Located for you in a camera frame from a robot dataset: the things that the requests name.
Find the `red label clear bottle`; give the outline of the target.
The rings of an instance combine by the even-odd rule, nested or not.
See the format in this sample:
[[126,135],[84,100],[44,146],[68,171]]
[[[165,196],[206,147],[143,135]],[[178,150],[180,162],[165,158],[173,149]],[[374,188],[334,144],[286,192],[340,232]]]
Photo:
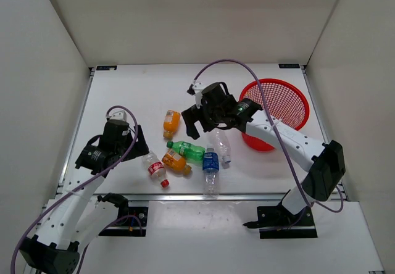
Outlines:
[[166,169],[155,153],[149,151],[142,157],[142,161],[152,181],[158,182],[163,189],[170,186],[166,176]]

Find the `clear plastic bottle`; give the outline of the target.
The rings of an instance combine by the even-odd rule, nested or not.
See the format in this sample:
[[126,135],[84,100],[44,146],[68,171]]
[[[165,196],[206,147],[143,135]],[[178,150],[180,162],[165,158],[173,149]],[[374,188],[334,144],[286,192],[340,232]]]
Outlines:
[[215,129],[212,132],[212,143],[224,164],[231,162],[231,147],[224,130]]

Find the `orange soda bottle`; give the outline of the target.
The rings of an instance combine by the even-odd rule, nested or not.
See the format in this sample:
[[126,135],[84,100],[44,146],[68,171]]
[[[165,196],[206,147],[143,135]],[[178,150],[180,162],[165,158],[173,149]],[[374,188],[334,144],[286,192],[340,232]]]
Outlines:
[[181,114],[174,110],[168,110],[164,119],[164,133],[165,139],[171,140],[174,134],[178,131],[180,124]]
[[162,162],[170,167],[173,171],[189,175],[191,173],[191,166],[188,165],[186,159],[179,155],[173,149],[169,149],[162,158]]

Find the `green plastic bottle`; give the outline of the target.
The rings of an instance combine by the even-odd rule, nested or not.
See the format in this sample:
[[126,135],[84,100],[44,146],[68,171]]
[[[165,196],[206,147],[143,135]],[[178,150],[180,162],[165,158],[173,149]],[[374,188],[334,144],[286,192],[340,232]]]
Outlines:
[[188,162],[201,165],[206,149],[186,141],[168,141],[167,147],[173,149]]

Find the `blue label water bottle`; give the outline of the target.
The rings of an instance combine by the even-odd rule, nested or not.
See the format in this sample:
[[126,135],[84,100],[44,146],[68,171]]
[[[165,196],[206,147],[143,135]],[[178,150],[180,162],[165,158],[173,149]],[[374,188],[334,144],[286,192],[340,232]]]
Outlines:
[[204,193],[214,196],[218,194],[219,160],[213,145],[208,144],[202,159],[204,175]]

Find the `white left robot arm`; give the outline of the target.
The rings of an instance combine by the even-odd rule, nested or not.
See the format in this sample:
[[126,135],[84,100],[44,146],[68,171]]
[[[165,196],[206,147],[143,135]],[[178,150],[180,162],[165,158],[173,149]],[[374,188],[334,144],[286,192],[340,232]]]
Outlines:
[[89,173],[66,180],[61,197],[30,225],[14,252],[43,273],[79,272],[88,244],[107,227],[132,218],[127,199],[115,193],[98,196],[94,210],[83,215],[93,194],[115,166],[147,153],[140,125],[108,118],[102,134],[92,137],[75,161],[76,169]]

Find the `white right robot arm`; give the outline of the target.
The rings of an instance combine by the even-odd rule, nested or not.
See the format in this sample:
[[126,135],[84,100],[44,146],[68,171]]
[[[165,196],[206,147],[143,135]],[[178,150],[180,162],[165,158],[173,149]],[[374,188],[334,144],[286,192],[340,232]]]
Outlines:
[[327,201],[338,187],[345,174],[343,147],[338,142],[310,138],[268,114],[261,103],[252,99],[237,101],[224,82],[206,86],[195,81],[187,92],[195,98],[195,104],[181,113],[190,138],[200,137],[196,122],[205,132],[235,128],[284,151],[288,161],[307,173],[275,207],[280,222],[294,223],[305,208]]

